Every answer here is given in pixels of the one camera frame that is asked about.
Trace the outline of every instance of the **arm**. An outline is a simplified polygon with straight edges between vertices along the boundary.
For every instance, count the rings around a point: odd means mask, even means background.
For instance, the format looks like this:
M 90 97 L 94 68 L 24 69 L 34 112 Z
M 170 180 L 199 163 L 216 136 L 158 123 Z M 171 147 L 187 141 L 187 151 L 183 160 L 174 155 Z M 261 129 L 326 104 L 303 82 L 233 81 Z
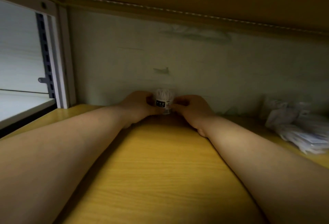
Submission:
M 116 106 L 0 141 L 1 223 L 52 223 L 123 127 L 163 113 L 146 103 L 150 96 L 134 92 Z
M 271 223 L 329 223 L 329 170 L 216 116 L 199 96 L 176 99 L 182 114 L 243 182 Z

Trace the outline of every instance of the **wooden desk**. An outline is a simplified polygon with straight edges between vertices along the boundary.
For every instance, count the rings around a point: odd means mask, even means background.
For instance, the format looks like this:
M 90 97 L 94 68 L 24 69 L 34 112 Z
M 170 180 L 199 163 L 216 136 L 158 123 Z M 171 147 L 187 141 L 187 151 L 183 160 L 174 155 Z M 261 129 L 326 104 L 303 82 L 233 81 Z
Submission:
M 57 109 L 6 136 L 94 110 Z M 230 120 L 302 154 L 249 118 Z M 307 158 L 329 168 L 328 155 Z M 248 192 L 180 117 L 150 117 L 123 130 L 84 177 L 55 223 L 265 223 Z

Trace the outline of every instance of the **forearm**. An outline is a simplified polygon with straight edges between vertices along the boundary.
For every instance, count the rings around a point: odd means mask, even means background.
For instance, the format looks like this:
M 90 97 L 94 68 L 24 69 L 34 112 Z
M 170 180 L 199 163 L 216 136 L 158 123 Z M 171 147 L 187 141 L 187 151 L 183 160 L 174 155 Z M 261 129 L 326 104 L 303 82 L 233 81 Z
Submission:
M 323 223 L 329 170 L 220 117 L 204 132 L 273 223 Z
M 51 223 L 126 124 L 104 107 L 0 141 L 2 223 Z

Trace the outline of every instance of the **right arm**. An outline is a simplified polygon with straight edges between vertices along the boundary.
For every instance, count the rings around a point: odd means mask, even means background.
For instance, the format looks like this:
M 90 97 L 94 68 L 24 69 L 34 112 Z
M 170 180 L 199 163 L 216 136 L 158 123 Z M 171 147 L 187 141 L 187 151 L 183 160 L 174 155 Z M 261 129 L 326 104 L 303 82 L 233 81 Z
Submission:
M 329 223 L 329 170 L 219 116 L 200 96 L 172 105 L 210 139 L 271 223 Z

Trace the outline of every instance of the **stack of packages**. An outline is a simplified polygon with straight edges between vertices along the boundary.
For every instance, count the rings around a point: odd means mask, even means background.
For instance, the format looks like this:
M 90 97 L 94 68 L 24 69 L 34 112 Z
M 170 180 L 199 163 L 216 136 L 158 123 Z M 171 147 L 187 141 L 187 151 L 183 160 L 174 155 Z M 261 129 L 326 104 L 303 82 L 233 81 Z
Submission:
M 266 97 L 260 118 L 283 140 L 294 143 L 303 153 L 325 153 L 329 149 L 329 119 L 310 114 L 310 103 L 287 102 Z

